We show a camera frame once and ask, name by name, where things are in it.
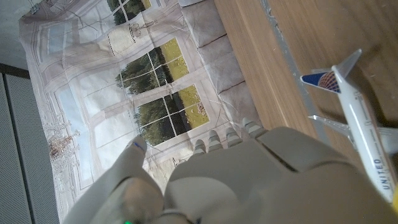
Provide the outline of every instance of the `robot finger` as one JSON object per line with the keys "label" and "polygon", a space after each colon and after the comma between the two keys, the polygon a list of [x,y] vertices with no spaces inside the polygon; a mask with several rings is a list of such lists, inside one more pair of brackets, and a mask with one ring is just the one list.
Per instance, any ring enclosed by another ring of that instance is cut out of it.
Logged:
{"label": "robot finger", "polygon": [[223,145],[221,145],[220,137],[218,136],[217,132],[211,130],[209,132],[209,152],[222,149]]}
{"label": "robot finger", "polygon": [[267,132],[266,129],[247,118],[243,118],[243,126],[252,138],[259,137],[260,135]]}
{"label": "robot finger", "polygon": [[228,147],[235,146],[242,142],[242,139],[238,136],[233,128],[228,128],[226,130],[226,139],[228,142]]}
{"label": "robot finger", "polygon": [[193,150],[193,154],[192,154],[191,158],[194,158],[196,156],[200,156],[203,154],[206,154],[206,146],[205,146],[205,143],[201,139],[199,139],[195,143],[195,149]]}

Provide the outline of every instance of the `gray wall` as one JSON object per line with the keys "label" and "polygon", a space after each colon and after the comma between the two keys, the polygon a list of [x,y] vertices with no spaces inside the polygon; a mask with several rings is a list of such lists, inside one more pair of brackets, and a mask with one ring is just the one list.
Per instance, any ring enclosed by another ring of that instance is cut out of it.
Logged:
{"label": "gray wall", "polygon": [[41,0],[0,1],[0,63],[27,69],[25,50],[19,42],[19,18],[28,13],[31,3]]}
{"label": "gray wall", "polygon": [[50,165],[32,84],[0,78],[0,223],[59,223]]}

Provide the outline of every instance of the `airplane wing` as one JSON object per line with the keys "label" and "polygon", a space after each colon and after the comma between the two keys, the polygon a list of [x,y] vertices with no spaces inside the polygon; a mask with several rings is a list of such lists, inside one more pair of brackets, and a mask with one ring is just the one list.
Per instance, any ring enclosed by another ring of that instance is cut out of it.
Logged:
{"label": "airplane wing", "polygon": [[351,135],[351,130],[349,129],[349,126],[347,124],[343,124],[343,123],[340,123],[340,122],[337,122],[337,121],[332,121],[332,120],[327,119],[327,118],[322,118],[321,116],[318,116],[318,115],[312,115],[312,116],[309,116],[309,118],[313,119],[314,121],[321,122],[322,124],[330,127],[331,129],[337,131],[338,133],[340,133],[340,134],[342,134],[344,136],[347,136],[349,141],[351,141],[351,143],[353,144],[354,149],[356,151],[358,150],[356,148],[356,146],[355,146],[354,138]]}
{"label": "airplane wing", "polygon": [[[322,124],[330,127],[331,129],[337,131],[338,133],[347,136],[347,138],[353,144],[355,150],[358,150],[355,146],[354,139],[351,135],[351,131],[347,124],[342,124],[337,121],[332,121],[330,119],[322,118],[321,116],[312,115],[309,118],[321,122]],[[397,128],[379,128],[380,140],[383,145],[384,151],[393,155],[398,153],[398,129]]]}
{"label": "airplane wing", "polygon": [[383,148],[388,154],[398,152],[398,129],[397,128],[379,128],[380,140]]}

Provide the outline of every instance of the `airplane fuselage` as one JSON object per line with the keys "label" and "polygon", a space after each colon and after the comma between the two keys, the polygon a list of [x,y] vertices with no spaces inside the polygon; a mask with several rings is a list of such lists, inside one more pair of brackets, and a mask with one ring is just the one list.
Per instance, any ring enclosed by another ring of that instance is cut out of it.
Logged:
{"label": "airplane fuselage", "polygon": [[391,203],[395,182],[389,159],[380,141],[376,119],[364,96],[334,72],[341,91],[338,98],[366,173],[378,191]]}

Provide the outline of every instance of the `gray panel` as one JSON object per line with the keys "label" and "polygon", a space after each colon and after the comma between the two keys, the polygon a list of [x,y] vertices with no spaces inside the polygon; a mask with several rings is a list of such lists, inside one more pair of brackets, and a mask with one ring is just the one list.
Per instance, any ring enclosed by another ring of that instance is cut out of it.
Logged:
{"label": "gray panel", "polygon": [[59,223],[47,141],[30,80],[6,75],[35,223]]}
{"label": "gray panel", "polygon": [[0,143],[0,223],[31,223],[2,75]]}

